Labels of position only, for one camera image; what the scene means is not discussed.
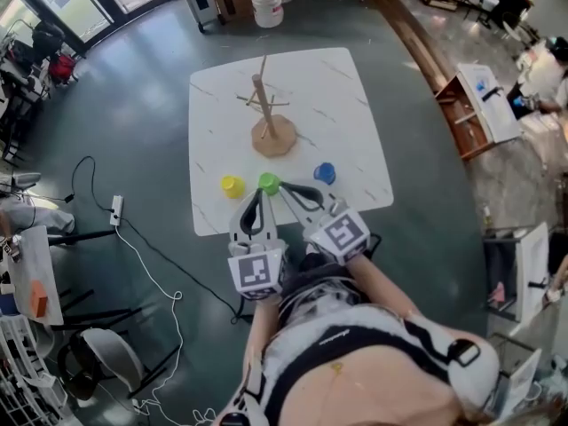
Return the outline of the white side table wooden frame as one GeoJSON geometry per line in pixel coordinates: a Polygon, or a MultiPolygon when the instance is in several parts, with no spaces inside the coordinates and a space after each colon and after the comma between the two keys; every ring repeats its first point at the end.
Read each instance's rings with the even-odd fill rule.
{"type": "Polygon", "coordinates": [[[501,84],[490,67],[461,63],[452,79],[435,95],[465,162],[521,136],[502,86],[499,96],[482,101],[482,96],[495,86],[501,84]],[[485,82],[483,91],[477,90],[478,81],[485,82]]]}

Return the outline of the white table with clutter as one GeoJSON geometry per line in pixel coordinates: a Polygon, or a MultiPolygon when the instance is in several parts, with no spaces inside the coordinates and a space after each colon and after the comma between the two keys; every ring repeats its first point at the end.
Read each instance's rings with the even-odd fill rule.
{"type": "Polygon", "coordinates": [[[8,256],[8,273],[15,287],[14,299],[18,311],[30,320],[47,326],[64,324],[53,271],[48,234],[44,225],[32,227],[20,234],[20,260],[16,263],[8,256]],[[43,285],[47,295],[46,311],[43,317],[36,317],[32,311],[33,282],[43,285]]]}

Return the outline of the white table black frame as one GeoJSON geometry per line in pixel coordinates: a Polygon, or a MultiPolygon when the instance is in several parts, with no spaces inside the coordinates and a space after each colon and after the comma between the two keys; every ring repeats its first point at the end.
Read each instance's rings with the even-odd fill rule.
{"type": "Polygon", "coordinates": [[[490,313],[522,326],[548,289],[548,224],[490,228],[483,236],[490,313]]]}

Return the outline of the yellow plastic cup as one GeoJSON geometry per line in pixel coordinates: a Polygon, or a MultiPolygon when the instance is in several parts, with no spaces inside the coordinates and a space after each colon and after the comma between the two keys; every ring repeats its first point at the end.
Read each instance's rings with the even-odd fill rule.
{"type": "Polygon", "coordinates": [[[221,189],[229,199],[238,199],[245,193],[245,182],[241,177],[228,175],[221,178],[221,189]]]}

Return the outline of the blue plastic cup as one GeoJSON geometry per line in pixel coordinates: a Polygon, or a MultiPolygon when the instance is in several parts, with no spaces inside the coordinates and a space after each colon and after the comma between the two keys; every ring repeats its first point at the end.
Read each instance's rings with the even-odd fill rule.
{"type": "Polygon", "coordinates": [[[327,185],[332,185],[336,179],[335,167],[331,162],[323,162],[313,171],[313,178],[327,185]]]}

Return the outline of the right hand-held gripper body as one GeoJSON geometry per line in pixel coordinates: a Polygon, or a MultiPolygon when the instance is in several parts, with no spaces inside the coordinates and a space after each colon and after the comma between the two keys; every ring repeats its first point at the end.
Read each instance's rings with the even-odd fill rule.
{"type": "Polygon", "coordinates": [[[371,234],[354,208],[345,201],[335,201],[308,230],[306,240],[327,258],[345,266],[369,249],[371,234]]]}

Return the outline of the orange box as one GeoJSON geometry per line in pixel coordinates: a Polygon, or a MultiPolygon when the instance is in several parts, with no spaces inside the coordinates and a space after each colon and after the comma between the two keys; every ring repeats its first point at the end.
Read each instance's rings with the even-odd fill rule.
{"type": "Polygon", "coordinates": [[[31,281],[30,308],[32,316],[36,319],[45,316],[48,304],[48,295],[40,280],[31,281]]]}

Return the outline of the green plastic cup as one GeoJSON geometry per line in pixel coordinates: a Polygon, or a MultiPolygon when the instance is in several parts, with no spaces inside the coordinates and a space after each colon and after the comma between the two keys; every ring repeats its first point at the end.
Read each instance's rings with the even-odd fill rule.
{"type": "Polygon", "coordinates": [[[259,176],[258,187],[267,195],[273,196],[280,190],[280,179],[271,172],[263,172],[259,176]]]}

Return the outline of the person's right forearm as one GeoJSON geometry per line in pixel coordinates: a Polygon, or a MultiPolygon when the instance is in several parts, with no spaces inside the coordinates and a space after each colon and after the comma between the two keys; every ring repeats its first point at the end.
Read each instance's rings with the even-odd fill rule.
{"type": "Polygon", "coordinates": [[[354,257],[346,268],[359,289],[374,304],[391,310],[403,319],[421,314],[409,296],[366,256],[354,257]]]}

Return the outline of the person's body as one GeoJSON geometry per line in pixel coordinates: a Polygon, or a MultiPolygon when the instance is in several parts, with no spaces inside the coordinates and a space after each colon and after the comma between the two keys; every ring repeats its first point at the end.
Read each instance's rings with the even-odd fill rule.
{"type": "Polygon", "coordinates": [[[254,389],[242,379],[211,426],[480,426],[500,374],[484,338],[374,304],[308,247],[280,297],[254,389]]]}

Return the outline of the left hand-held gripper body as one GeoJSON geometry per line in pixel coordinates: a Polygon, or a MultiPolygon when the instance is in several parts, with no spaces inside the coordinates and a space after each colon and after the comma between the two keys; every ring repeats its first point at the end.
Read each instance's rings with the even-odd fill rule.
{"type": "Polygon", "coordinates": [[[265,300],[282,292],[286,268],[284,240],[231,242],[227,259],[236,291],[250,301],[265,300]]]}

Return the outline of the red bag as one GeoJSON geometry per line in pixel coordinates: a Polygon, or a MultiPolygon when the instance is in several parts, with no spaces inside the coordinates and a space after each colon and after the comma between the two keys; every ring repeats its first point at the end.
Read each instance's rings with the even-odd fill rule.
{"type": "Polygon", "coordinates": [[[50,58],[48,73],[56,84],[67,84],[70,79],[75,79],[76,61],[65,54],[57,54],[50,58]]]}

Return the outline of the wooden cup tree stand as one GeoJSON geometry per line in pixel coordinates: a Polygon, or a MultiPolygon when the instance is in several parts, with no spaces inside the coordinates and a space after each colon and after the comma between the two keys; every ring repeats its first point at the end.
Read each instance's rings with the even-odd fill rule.
{"type": "Polygon", "coordinates": [[[266,158],[281,157],[290,152],[296,144],[296,126],[283,114],[278,114],[280,107],[288,107],[289,102],[276,100],[274,94],[267,97],[264,83],[264,71],[268,56],[262,57],[259,71],[252,75],[253,91],[249,97],[237,95],[247,107],[259,112],[262,117],[251,129],[253,148],[266,158]]]}

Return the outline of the white chair black legs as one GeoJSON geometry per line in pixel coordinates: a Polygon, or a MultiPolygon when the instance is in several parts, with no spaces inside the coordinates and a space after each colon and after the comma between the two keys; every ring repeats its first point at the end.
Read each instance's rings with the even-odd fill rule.
{"type": "Polygon", "coordinates": [[[105,380],[117,379],[134,398],[156,378],[178,354],[175,347],[155,367],[147,367],[122,336],[108,328],[88,328],[73,334],[59,350],[57,365],[65,389],[74,398],[86,401],[105,380]]]}

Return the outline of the white portable air cooler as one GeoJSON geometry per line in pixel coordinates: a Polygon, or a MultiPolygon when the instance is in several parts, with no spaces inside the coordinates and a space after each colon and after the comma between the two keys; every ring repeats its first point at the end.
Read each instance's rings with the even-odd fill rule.
{"type": "Polygon", "coordinates": [[[201,34],[205,34],[205,26],[213,22],[220,25],[225,24],[225,19],[221,15],[216,0],[185,0],[190,13],[197,24],[201,34]]]}

